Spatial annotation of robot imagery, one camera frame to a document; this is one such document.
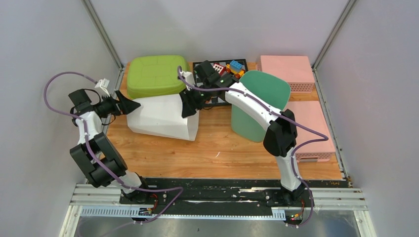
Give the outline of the large green plastic container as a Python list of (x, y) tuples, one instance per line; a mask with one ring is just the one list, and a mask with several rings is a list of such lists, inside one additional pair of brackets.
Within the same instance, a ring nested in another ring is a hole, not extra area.
[(130, 98), (178, 94), (185, 84), (177, 79), (177, 67), (188, 71), (186, 59), (179, 55), (144, 56), (133, 59), (127, 73)]

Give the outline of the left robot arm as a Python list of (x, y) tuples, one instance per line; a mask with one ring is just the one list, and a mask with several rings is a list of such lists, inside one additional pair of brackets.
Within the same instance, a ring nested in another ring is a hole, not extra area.
[(74, 104), (70, 114), (78, 127), (80, 138), (70, 149), (70, 155), (94, 187), (118, 185), (122, 195), (145, 204), (151, 199), (151, 190), (145, 179), (127, 168), (127, 164), (106, 134), (102, 131), (103, 119), (128, 115), (140, 108), (140, 103), (130, 100), (116, 91), (117, 98), (102, 96), (92, 104), (87, 89), (69, 94)]

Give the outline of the green bin with white liner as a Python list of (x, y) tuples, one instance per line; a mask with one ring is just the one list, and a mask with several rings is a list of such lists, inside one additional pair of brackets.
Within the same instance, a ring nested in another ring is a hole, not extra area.
[[(239, 82), (262, 101), (280, 110), (285, 108), (291, 95), (291, 87), (286, 81), (265, 72), (248, 71)], [(235, 105), (231, 108), (231, 127), (239, 136), (252, 142), (262, 142), (265, 136), (259, 123)]]

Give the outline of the white plastic bin liner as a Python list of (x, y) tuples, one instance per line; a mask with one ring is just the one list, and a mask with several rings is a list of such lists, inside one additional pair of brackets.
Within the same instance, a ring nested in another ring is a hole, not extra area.
[(199, 112), (183, 118), (180, 95), (137, 98), (134, 102), (141, 106), (126, 116), (131, 131), (195, 141), (199, 127)]

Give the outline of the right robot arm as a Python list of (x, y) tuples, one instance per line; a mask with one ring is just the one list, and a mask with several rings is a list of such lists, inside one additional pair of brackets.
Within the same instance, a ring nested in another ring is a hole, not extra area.
[(212, 96), (223, 97), (263, 129), (263, 146), (276, 159), (281, 173), (280, 192), (277, 195), (267, 194), (267, 202), (295, 206), (303, 201), (305, 195), (313, 201), (312, 191), (301, 178), (295, 157), (299, 148), (296, 144), (297, 127), (300, 125), (296, 123), (294, 113), (291, 110), (282, 111), (262, 100), (234, 75), (220, 74), (209, 61), (198, 65), (194, 73), (202, 80), (200, 86), (187, 79), (190, 72), (177, 67), (177, 78), (186, 85), (180, 93), (182, 116), (187, 118), (196, 114)]

